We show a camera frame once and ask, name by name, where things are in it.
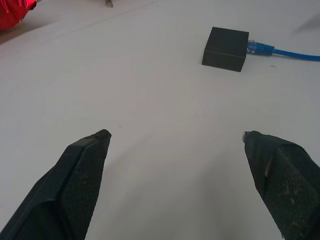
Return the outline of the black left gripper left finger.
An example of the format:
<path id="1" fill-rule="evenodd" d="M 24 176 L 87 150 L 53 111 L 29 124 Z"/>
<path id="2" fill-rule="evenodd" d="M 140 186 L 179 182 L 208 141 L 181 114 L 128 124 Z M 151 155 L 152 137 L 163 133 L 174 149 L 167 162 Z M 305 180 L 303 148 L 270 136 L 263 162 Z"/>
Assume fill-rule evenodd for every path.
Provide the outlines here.
<path id="1" fill-rule="evenodd" d="M 0 233 L 2 240 L 83 240 L 98 200 L 111 133 L 70 144 L 32 187 Z"/>

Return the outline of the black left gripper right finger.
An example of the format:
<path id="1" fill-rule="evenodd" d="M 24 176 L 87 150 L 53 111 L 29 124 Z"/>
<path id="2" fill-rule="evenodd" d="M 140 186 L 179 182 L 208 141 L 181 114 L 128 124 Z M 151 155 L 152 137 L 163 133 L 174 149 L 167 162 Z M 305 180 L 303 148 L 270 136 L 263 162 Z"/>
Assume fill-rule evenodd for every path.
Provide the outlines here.
<path id="1" fill-rule="evenodd" d="M 286 240 L 320 238 L 320 168 L 300 145 L 246 131 L 244 151 L 255 188 Z"/>

